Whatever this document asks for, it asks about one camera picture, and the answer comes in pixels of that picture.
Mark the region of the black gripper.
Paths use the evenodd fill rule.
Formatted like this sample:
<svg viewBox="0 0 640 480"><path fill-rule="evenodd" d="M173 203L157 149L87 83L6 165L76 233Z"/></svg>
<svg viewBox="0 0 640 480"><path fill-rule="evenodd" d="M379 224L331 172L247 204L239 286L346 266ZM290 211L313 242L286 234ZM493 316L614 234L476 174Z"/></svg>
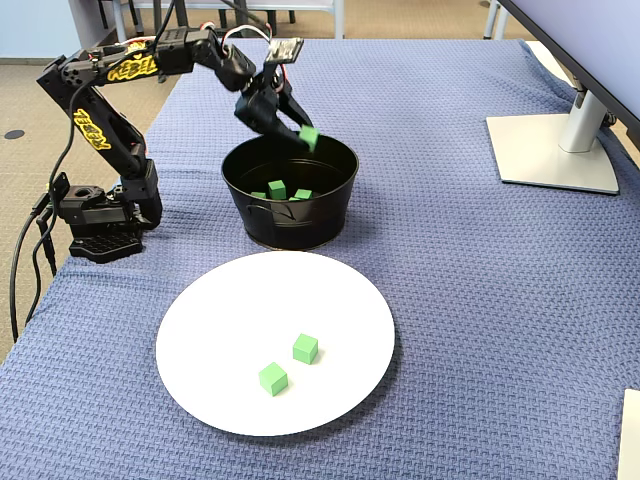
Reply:
<svg viewBox="0 0 640 480"><path fill-rule="evenodd" d="M308 147L296 131L279 118L284 113L300 127L313 127L313 123L292 94L286 68L283 64L269 64L251 78L235 105L235 116L256 133L286 140L291 144Z"/></svg>

